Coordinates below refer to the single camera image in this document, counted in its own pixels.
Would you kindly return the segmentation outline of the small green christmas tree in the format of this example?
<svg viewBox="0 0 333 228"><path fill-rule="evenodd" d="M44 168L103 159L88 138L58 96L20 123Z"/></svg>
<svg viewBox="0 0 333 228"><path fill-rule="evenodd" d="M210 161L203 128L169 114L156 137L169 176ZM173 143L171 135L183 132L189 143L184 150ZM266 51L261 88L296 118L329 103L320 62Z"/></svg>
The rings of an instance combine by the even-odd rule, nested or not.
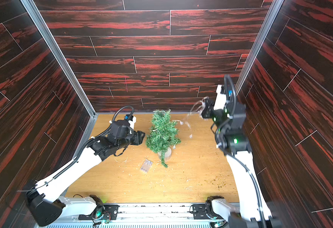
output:
<svg viewBox="0 0 333 228"><path fill-rule="evenodd" d="M164 152L170 146L176 146L181 143L177 137L178 129L176 121L171 120L170 110L156 110L152 116L152 127L150 134L146 137L146 146L155 154ZM161 158L161 164L168 168L164 160L164 155Z"/></svg>

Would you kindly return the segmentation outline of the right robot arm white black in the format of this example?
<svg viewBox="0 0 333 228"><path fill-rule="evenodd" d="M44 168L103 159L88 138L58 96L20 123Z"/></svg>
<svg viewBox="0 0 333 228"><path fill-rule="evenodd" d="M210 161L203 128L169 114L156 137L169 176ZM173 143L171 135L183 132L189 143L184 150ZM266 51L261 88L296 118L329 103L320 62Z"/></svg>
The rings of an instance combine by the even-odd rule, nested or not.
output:
<svg viewBox="0 0 333 228"><path fill-rule="evenodd" d="M269 209L259 186L253 163L252 147L242 125L246 106L239 102L203 101L201 116L212 119L216 147L227 159L238 191L239 207L221 196L208 197L209 217L221 217L229 228L281 228L282 223Z"/></svg>

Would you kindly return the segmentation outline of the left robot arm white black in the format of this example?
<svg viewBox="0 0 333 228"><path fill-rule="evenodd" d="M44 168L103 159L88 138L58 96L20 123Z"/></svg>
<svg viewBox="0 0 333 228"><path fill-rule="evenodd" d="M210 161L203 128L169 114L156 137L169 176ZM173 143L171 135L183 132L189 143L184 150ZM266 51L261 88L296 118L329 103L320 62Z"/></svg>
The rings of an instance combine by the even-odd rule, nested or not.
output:
<svg viewBox="0 0 333 228"><path fill-rule="evenodd" d="M68 216L86 216L92 220L110 218L99 197L69 198L62 193L87 171L110 156L117 156L118 150L125 151L130 145L142 144L145 133L134 130L136 121L132 115L112 121L105 132L88 140L74 159L38 181L27 192L26 206L40 227Z"/></svg>

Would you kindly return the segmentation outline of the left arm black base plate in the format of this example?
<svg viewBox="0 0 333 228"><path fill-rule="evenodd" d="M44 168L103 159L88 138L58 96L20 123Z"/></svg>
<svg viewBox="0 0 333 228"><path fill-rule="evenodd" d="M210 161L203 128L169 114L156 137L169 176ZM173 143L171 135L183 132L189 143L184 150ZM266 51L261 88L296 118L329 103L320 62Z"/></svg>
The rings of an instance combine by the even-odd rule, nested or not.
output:
<svg viewBox="0 0 333 228"><path fill-rule="evenodd" d="M78 220L90 220L90 221L111 221L116 220L118 215L119 205L106 204L97 206L96 209L90 215L79 215Z"/></svg>

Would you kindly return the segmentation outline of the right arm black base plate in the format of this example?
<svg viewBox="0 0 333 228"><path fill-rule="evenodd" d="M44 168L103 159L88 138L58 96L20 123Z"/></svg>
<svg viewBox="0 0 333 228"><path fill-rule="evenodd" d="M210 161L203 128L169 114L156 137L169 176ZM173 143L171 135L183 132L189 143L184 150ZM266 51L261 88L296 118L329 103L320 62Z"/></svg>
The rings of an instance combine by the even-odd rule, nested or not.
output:
<svg viewBox="0 0 333 228"><path fill-rule="evenodd" d="M194 220L224 220L221 214L218 214L217 206L206 206L205 204L192 204L189 213L193 215Z"/></svg>

